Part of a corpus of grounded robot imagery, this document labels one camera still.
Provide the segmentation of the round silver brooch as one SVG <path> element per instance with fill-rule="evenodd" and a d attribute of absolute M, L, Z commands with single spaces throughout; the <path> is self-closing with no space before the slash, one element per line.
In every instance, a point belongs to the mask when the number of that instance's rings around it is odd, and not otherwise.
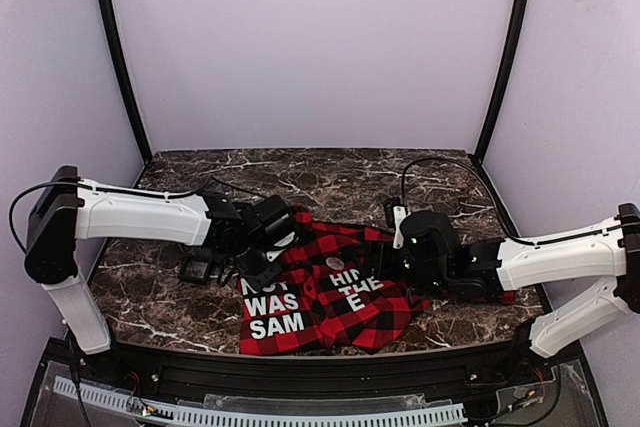
<path fill-rule="evenodd" d="M 337 257 L 329 257 L 326 259 L 326 265 L 335 270 L 335 271 L 341 271 L 344 269 L 345 265 L 342 262 L 341 259 L 337 258 Z"/>

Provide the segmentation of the red black plaid shirt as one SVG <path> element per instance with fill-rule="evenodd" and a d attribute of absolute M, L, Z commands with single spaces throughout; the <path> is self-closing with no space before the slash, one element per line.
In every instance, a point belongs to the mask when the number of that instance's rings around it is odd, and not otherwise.
<path fill-rule="evenodd" d="M 433 300 L 451 297 L 409 297 L 398 284 L 361 272 L 366 243 L 389 241 L 393 232 L 318 221 L 302 207 L 295 207 L 294 213 L 301 237 L 278 257 L 280 275 L 262 290 L 243 279 L 239 282 L 241 354 L 281 355 L 337 347 L 375 353 L 401 337 Z M 344 269 L 329 268 L 329 257 L 341 259 Z"/>

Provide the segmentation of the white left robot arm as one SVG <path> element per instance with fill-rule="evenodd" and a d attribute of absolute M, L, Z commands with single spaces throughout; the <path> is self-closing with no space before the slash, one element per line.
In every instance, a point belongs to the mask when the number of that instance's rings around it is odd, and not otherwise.
<path fill-rule="evenodd" d="M 103 184 L 62 166 L 32 208 L 24 253 L 27 275 L 48 293 L 82 353 L 111 350 L 110 328 L 75 259 L 94 238 L 164 241 L 201 249 L 209 265 L 237 272 L 262 290 L 281 272 L 278 257 L 299 238 L 292 206 L 278 195 L 255 203 L 204 187 L 174 193 Z"/>

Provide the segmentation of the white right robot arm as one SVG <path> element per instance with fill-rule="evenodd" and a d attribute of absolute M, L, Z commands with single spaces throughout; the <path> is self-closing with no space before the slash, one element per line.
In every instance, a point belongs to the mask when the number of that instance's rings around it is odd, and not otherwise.
<path fill-rule="evenodd" d="M 471 244 L 461 243 L 444 213 L 410 213 L 395 204 L 386 214 L 393 236 L 366 243 L 361 272 L 378 280 L 404 280 L 433 297 L 494 302 L 532 285 L 595 278 L 583 293 L 526 322 L 515 336 L 519 349 L 541 358 L 639 310 L 639 209 L 632 203 L 581 229 Z"/>

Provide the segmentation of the small black open box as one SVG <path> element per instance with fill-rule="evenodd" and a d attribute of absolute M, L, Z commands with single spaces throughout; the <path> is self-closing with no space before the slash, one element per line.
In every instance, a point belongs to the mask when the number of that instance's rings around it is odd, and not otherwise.
<path fill-rule="evenodd" d="M 211 276 L 211 261 L 187 257 L 178 272 L 178 279 L 193 284 L 206 284 Z"/>

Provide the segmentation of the black front frame rail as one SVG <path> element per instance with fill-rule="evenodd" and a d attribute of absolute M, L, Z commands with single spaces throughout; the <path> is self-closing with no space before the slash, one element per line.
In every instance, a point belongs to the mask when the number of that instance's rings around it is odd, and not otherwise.
<path fill-rule="evenodd" d="M 140 375 L 142 390 L 157 397 L 201 399 L 222 394 L 320 399 L 337 394 L 351 398 L 463 395 L 469 392 L 468 369 L 502 360 L 508 344 L 371 356 L 255 357 L 129 344 L 120 344 L 118 350 Z"/>

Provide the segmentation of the black vertical frame post right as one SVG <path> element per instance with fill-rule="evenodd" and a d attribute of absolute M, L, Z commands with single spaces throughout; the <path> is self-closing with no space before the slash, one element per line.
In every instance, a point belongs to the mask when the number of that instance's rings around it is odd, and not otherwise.
<path fill-rule="evenodd" d="M 512 3 L 504 46 L 496 72 L 494 86 L 491 92 L 479 139 L 476 143 L 473 154 L 473 157 L 480 165 L 484 163 L 486 158 L 501 112 L 519 45 L 527 3 L 528 0 L 513 0 Z"/>

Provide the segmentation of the black vertical frame post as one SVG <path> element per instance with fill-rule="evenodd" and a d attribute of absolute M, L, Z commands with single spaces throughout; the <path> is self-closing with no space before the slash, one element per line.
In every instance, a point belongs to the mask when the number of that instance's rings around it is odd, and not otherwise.
<path fill-rule="evenodd" d="M 141 112 L 136 101 L 132 81 L 129 75 L 117 25 L 114 2 L 113 0 L 97 1 L 111 63 L 124 105 L 126 117 L 129 122 L 138 153 L 143 164 L 146 165 L 151 161 L 153 153 L 143 125 Z"/>
<path fill-rule="evenodd" d="M 513 0 L 512 3 L 504 46 L 496 72 L 494 86 L 491 92 L 479 139 L 476 143 L 473 154 L 473 157 L 480 165 L 484 163 L 486 158 L 501 112 L 519 45 L 527 3 L 528 0 Z"/>

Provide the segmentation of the black vertical frame post left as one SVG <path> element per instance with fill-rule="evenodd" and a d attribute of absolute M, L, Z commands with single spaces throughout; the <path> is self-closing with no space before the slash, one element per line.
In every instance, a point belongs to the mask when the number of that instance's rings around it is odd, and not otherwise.
<path fill-rule="evenodd" d="M 124 105 L 126 117 L 129 122 L 138 153 L 143 164 L 146 165 L 151 161 L 153 153 L 143 125 L 141 112 L 136 101 L 132 81 L 129 75 L 117 25 L 114 2 L 113 0 L 97 1 L 111 63 Z"/>

